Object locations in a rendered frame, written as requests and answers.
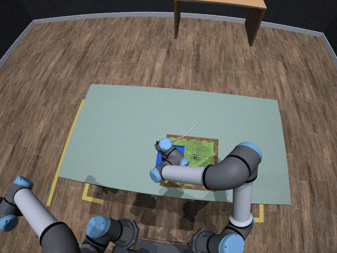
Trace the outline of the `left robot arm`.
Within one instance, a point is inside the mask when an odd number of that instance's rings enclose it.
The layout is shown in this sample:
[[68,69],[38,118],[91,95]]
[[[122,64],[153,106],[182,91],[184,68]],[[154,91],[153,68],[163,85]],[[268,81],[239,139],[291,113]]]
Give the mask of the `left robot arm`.
[[39,236],[42,253],[104,253],[109,242],[126,247],[134,239],[135,228],[129,220],[107,216],[92,217],[81,245],[73,231],[58,221],[31,191],[33,182],[18,176],[5,197],[0,197],[0,230],[8,232],[18,224],[18,210]]

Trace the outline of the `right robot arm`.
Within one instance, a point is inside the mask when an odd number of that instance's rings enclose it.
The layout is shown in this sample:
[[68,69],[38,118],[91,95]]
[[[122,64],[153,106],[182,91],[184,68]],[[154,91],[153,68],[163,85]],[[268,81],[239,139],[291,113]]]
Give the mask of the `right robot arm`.
[[197,167],[188,166],[189,160],[169,138],[160,140],[159,149],[167,159],[150,171],[155,183],[168,180],[204,186],[208,190],[233,189],[229,223],[220,234],[199,233],[194,243],[196,253],[243,253],[244,241],[255,224],[250,209],[253,182],[262,160],[261,150],[253,143],[242,142],[221,162]]

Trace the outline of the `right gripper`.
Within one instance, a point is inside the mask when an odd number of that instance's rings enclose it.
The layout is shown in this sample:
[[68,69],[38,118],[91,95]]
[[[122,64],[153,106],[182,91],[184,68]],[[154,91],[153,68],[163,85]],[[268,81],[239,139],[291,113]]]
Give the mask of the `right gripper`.
[[[160,153],[159,142],[160,142],[160,141],[156,141],[155,148],[156,148],[156,150]],[[161,153],[160,153],[160,154],[161,154]],[[163,156],[162,154],[161,154],[161,157],[162,157],[162,161],[165,161],[165,160],[167,159],[167,157],[166,157],[166,156]]]

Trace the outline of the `green grassy ground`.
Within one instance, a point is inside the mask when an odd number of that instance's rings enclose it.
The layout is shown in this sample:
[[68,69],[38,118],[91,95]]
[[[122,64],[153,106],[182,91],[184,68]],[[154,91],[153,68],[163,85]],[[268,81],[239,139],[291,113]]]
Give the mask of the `green grassy ground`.
[[[180,138],[182,137],[182,138]],[[218,139],[189,137],[181,135],[167,134],[167,137],[173,141],[173,145],[185,146],[184,156],[189,160],[188,166],[206,167],[209,164],[218,163]],[[199,157],[191,156],[197,154]],[[180,183],[168,180],[162,180],[160,186],[183,188],[191,190],[214,191],[208,190],[204,186],[191,185],[187,183]]]

